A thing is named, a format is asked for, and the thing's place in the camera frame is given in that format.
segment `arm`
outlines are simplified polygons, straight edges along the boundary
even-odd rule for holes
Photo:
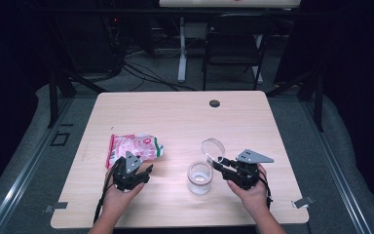
[[[262,178],[266,180],[263,176],[266,174],[265,169],[259,165],[259,170],[263,173],[260,174]],[[269,209],[267,208],[267,190],[263,182],[258,181],[256,186],[243,190],[238,187],[233,181],[228,180],[227,184],[232,189],[232,191],[242,200],[243,206],[254,219],[262,234],[281,234],[285,233],[281,228],[281,225],[272,216]]]
[[[111,184],[112,177],[108,182],[108,186]],[[121,215],[123,215],[124,211],[129,206],[130,201],[143,187],[144,183],[140,183],[133,190],[128,192],[120,191],[114,186],[110,187],[105,193],[102,213],[89,233],[112,233],[115,224],[117,224],[118,219],[120,219]]]

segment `clear glass cup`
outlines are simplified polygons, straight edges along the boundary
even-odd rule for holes
[[[211,188],[212,167],[206,162],[196,162],[187,171],[188,188],[196,195],[204,195]]]

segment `plastic bag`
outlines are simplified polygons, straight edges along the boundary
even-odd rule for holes
[[[163,155],[164,147],[157,143],[157,138],[149,135],[112,135],[105,167],[110,169],[120,157],[126,157],[129,151],[139,156],[141,161],[154,160]]]

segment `table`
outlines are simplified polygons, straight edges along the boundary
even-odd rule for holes
[[[220,106],[211,107],[213,99],[220,101]],[[224,144],[229,159],[247,148],[273,158],[275,163],[264,164],[274,200],[272,214],[280,223],[308,221],[306,208],[292,207],[291,201],[302,195],[264,93],[103,93],[96,100],[58,200],[67,202],[67,207],[55,210],[53,228],[93,225],[110,137],[139,133],[155,136],[165,147],[164,155],[141,166],[139,171],[143,172],[154,164],[151,178],[116,227],[254,224],[220,172],[214,171],[206,195],[194,195],[187,187],[187,168],[205,160],[201,143],[211,137]]]
[[[301,0],[160,0],[163,8],[298,8]],[[187,57],[185,51],[184,18],[180,19],[180,64],[178,66],[178,82],[185,82]],[[258,67],[252,67],[255,75]]]

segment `table leg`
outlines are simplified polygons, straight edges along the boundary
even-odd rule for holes
[[[186,81],[186,38],[184,33],[184,18],[180,19],[180,64],[178,65],[178,82]]]
[[[257,47],[260,46],[260,44],[262,43],[262,36],[261,35],[256,35],[255,36],[255,39],[256,39],[256,45]],[[256,79],[256,74],[257,74],[257,70],[259,69],[258,66],[252,66],[251,67],[251,71],[253,72],[253,77],[254,79]],[[263,84],[263,78],[262,78],[262,73],[260,72],[259,74],[259,79],[257,80],[257,84],[258,85],[261,85]]]

